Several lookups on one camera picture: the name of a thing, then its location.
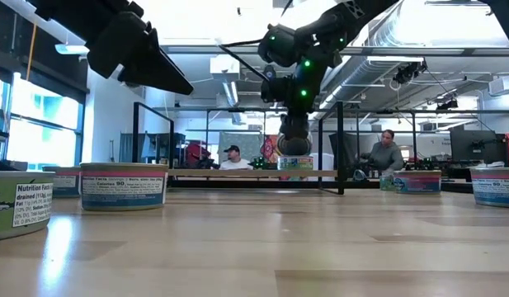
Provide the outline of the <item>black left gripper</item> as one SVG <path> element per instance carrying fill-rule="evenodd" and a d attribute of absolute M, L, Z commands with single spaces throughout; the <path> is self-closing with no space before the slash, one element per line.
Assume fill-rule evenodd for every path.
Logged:
<path fill-rule="evenodd" d="M 108 78 L 122 64 L 117 79 L 123 83 L 190 95 L 192 84 L 155 43 L 151 23 L 144 22 L 143 15 L 139 4 L 128 3 L 109 18 L 87 42 L 91 69 Z"/>

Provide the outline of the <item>wooden shelf black metal legs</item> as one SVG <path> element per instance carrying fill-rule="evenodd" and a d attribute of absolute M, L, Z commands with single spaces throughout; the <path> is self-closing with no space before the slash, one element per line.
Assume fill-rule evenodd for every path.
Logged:
<path fill-rule="evenodd" d="M 333 171 L 324 171 L 321 169 L 323 155 L 319 156 L 318 170 L 264 170 L 264 169 L 183 169 L 173 167 L 173 130 L 174 121 L 153 108 L 146 106 L 142 102 L 133 103 L 133 131 L 132 131 L 132 163 L 138 163 L 138 129 L 139 129 L 139 109 L 144 108 L 166 120 L 170 124 L 170 151 L 166 164 L 157 163 L 155 167 L 165 167 L 168 173 L 168 184 L 172 187 L 182 188 L 296 188 L 296 189 L 319 189 L 328 191 L 331 188 L 337 188 L 334 194 L 343 195 L 346 188 L 343 179 L 342 166 Z M 316 183 L 309 181 L 267 181 L 267 178 L 276 177 L 316 177 Z"/>

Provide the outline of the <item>blue pink label tuna can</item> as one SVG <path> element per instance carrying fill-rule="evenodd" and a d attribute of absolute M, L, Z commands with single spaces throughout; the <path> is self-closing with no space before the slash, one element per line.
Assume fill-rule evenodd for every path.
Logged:
<path fill-rule="evenodd" d="M 471 168 L 470 174 L 478 205 L 509 208 L 509 167 Z"/>
<path fill-rule="evenodd" d="M 54 173 L 54 198 L 78 198 L 81 177 L 80 167 L 43 167 L 44 172 Z"/>
<path fill-rule="evenodd" d="M 438 194 L 441 192 L 441 171 L 396 171 L 394 185 L 401 194 Z"/>
<path fill-rule="evenodd" d="M 84 210 L 149 210 L 160 208 L 166 202 L 166 165 L 83 163 L 80 169 L 80 199 Z"/>

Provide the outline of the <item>person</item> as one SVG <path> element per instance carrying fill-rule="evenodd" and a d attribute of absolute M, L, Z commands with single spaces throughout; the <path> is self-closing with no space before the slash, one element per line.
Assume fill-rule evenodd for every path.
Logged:
<path fill-rule="evenodd" d="M 381 140 L 375 143 L 368 153 L 361 153 L 359 157 L 367 160 L 369 165 L 380 172 L 399 171 L 404 164 L 401 150 L 394 142 L 392 130 L 384 130 Z"/>
<path fill-rule="evenodd" d="M 237 145 L 231 145 L 224 150 L 228 159 L 220 164 L 220 170 L 252 170 L 253 166 L 249 161 L 241 157 L 240 148 Z"/>

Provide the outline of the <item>white ceiling unit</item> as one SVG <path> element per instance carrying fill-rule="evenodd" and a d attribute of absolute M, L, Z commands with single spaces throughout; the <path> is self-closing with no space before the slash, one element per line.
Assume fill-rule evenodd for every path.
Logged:
<path fill-rule="evenodd" d="M 218 54 L 210 59 L 210 73 L 212 74 L 240 74 L 241 64 L 233 57 Z"/>

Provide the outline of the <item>dark background storage rack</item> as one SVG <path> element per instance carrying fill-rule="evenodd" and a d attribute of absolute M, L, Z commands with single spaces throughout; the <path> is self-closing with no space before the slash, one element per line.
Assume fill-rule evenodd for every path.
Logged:
<path fill-rule="evenodd" d="M 150 134 L 139 133 L 137 136 L 137 162 L 138 163 L 155 163 L 156 158 L 159 162 L 169 162 L 170 149 L 173 151 L 174 167 L 179 167 L 183 159 L 182 145 L 185 143 L 186 136 L 184 134 L 173 134 L 173 146 L 170 146 L 170 134 Z M 119 162 L 133 162 L 133 135 L 120 134 Z"/>

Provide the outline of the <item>ceiling light fixture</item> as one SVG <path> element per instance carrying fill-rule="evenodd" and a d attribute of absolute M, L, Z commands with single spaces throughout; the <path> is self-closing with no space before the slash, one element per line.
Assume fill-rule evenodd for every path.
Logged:
<path fill-rule="evenodd" d="M 59 54 L 85 55 L 89 52 L 89 49 L 84 45 L 56 44 L 54 47 Z"/>

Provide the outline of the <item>red background machine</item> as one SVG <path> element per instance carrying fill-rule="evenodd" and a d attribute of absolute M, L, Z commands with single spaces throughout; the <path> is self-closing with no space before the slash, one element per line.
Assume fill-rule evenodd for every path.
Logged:
<path fill-rule="evenodd" d="M 211 153 L 198 143 L 190 143 L 185 149 L 186 166 L 192 169 L 209 169 L 212 160 Z"/>

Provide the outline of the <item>black ceiling spotlights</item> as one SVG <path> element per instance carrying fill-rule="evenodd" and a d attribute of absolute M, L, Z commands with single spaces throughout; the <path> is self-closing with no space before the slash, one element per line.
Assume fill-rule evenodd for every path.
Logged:
<path fill-rule="evenodd" d="M 417 78 L 420 73 L 427 71 L 427 62 L 410 62 L 404 66 L 398 67 L 397 73 L 394 75 L 393 80 L 403 85 L 410 83 L 414 78 Z"/>

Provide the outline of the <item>large bright window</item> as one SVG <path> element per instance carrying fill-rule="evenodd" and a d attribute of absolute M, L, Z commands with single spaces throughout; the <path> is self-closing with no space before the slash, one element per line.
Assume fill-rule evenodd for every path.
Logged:
<path fill-rule="evenodd" d="M 82 148 L 82 103 L 14 75 L 0 80 L 0 158 L 26 164 L 28 171 L 72 167 Z"/>

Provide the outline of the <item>black background monitor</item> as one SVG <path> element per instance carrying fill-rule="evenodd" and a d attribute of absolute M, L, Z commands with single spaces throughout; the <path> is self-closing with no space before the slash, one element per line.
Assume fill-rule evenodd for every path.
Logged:
<path fill-rule="evenodd" d="M 454 161 L 483 161 L 486 164 L 507 161 L 504 134 L 490 130 L 452 130 L 451 156 Z"/>

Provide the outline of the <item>colourful wall art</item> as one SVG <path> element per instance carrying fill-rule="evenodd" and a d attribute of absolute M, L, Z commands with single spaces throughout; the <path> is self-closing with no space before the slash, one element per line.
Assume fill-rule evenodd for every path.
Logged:
<path fill-rule="evenodd" d="M 277 164 L 278 157 L 280 156 L 280 150 L 277 147 L 278 136 L 275 134 L 266 135 L 262 146 L 260 147 L 260 152 L 265 161 L 265 166 L 269 167 L 270 165 Z"/>

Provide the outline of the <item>black aluminium table frame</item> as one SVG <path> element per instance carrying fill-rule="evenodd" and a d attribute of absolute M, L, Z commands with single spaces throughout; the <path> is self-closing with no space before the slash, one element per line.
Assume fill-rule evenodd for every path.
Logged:
<path fill-rule="evenodd" d="M 115 169 L 115 171 L 125 172 L 127 170 L 121 169 L 129 169 L 130 171 L 133 169 L 143 169 L 144 171 L 150 171 L 150 169 L 157 169 L 161 167 L 167 167 L 163 164 L 147 164 L 147 163 L 81 163 L 80 168 L 82 171 L 86 167 L 86 165 L 92 165 L 93 167 L 99 167 L 100 169 Z M 16 171 L 21 172 L 21 170 L 16 169 L 15 167 L 9 166 L 9 164 L 0 161 L 0 171 Z M 253 171 L 243 171 L 244 174 L 249 172 L 258 172 L 259 170 Z M 196 176 L 196 173 L 203 174 L 202 176 Z M 253 188 L 266 188 L 266 189 L 276 189 L 277 187 L 281 187 L 284 189 L 320 189 L 321 187 L 325 190 L 328 188 L 339 188 L 343 187 L 344 189 L 379 189 L 379 181 L 345 181 L 346 176 L 342 175 L 342 179 L 338 180 L 338 176 L 335 177 L 336 181 L 324 181 L 326 177 L 322 178 L 322 181 L 262 181 L 261 177 L 255 177 L 256 180 L 177 180 L 173 177 L 181 176 L 181 177 L 252 177 L 248 175 L 238 176 L 239 173 L 230 173 L 226 171 L 220 170 L 207 170 L 207 169 L 168 169 L 167 171 L 169 180 L 168 185 L 173 188 L 209 188 L 209 189 L 253 189 Z M 473 194 L 472 183 L 468 182 L 441 182 L 441 191 L 454 192 L 454 193 L 465 193 L 465 194 Z"/>

